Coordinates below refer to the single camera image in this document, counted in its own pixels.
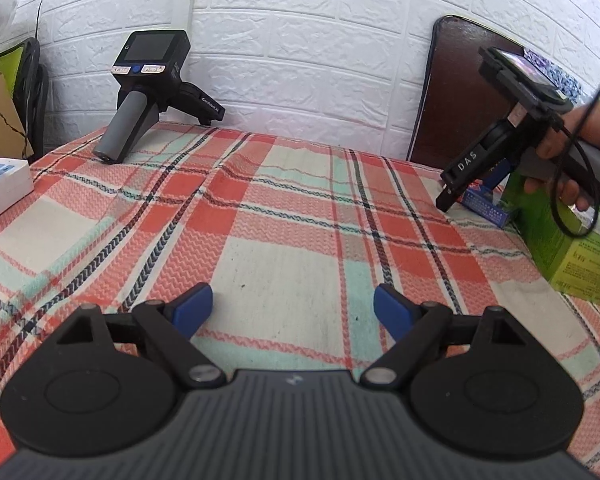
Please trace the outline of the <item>person's right hand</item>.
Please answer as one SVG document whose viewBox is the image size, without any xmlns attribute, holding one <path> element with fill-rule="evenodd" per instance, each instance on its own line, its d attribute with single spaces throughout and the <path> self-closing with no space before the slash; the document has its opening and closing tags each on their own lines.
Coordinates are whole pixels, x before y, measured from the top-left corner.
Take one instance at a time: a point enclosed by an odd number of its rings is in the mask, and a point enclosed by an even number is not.
<svg viewBox="0 0 600 480">
<path fill-rule="evenodd" d="M 580 137 L 600 149 L 600 102 L 596 105 L 592 115 L 585 121 L 580 130 Z M 564 150 L 566 143 L 567 137 L 561 131 L 548 129 L 536 148 L 536 154 L 542 159 L 554 158 Z M 576 181 L 560 181 L 557 195 L 566 206 L 576 206 L 577 210 L 586 211 L 591 207 L 590 201 L 580 191 Z"/>
</svg>

